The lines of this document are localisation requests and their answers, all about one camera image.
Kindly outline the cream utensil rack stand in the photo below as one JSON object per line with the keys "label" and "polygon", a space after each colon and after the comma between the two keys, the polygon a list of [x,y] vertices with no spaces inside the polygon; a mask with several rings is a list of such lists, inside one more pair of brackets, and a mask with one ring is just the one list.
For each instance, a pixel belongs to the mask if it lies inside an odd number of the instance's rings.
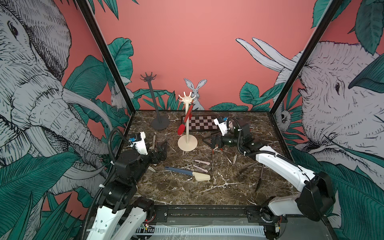
{"label": "cream utensil rack stand", "polygon": [[[179,101],[184,103],[185,105],[185,113],[187,113],[189,106],[194,103],[194,99],[196,97],[192,97],[192,92],[187,96],[186,93],[184,92],[184,96],[179,95]],[[186,128],[181,137],[178,140],[178,146],[183,152],[190,152],[193,151],[197,145],[198,145],[198,140],[195,136],[190,134],[189,131],[189,119],[187,120],[186,123]]]}

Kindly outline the red steel tongs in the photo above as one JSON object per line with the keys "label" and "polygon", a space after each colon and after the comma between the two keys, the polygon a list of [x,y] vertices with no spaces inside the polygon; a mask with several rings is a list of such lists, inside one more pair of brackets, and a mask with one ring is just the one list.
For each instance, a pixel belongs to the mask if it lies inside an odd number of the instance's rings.
{"label": "red steel tongs", "polygon": [[193,110],[193,107],[194,107],[194,104],[191,104],[189,106],[189,109],[186,113],[186,116],[184,117],[184,121],[182,122],[182,124],[179,126],[179,129],[178,129],[178,135],[181,136],[183,134],[183,132],[185,131],[185,128],[186,128],[186,123],[187,123],[187,120],[189,119],[189,117],[191,116],[191,113],[192,113],[192,110]]}

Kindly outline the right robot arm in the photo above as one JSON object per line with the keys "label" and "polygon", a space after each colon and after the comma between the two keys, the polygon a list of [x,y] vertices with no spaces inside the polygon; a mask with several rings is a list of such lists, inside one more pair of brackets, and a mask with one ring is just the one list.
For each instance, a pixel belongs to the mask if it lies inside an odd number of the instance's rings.
{"label": "right robot arm", "polygon": [[220,131],[211,135],[211,148],[235,147],[240,155],[270,168],[298,191],[267,200],[260,209],[265,222],[283,215],[301,215],[318,222],[336,202],[332,180],[326,173],[315,173],[279,154],[265,141],[253,137],[249,124],[241,120],[216,118],[214,124]]}

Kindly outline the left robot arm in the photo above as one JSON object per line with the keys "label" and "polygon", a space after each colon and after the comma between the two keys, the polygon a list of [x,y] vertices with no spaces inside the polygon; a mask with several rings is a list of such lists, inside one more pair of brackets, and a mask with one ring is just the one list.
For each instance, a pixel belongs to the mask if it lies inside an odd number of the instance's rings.
{"label": "left robot arm", "polygon": [[168,142],[163,141],[147,155],[135,149],[120,154],[113,180],[101,188],[93,223],[90,214],[84,219],[81,240],[130,240],[142,224],[155,218],[154,201],[145,197],[130,201],[149,166],[166,160],[167,148]]}

